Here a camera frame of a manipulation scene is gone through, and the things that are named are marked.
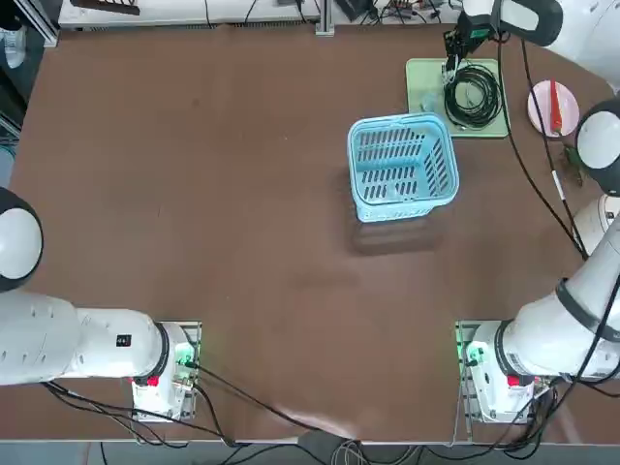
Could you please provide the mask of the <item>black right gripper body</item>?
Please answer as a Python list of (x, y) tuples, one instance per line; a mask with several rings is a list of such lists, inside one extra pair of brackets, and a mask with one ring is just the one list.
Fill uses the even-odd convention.
[(490, 15), (461, 12), (453, 29), (444, 33), (447, 57), (466, 57), (492, 35)]

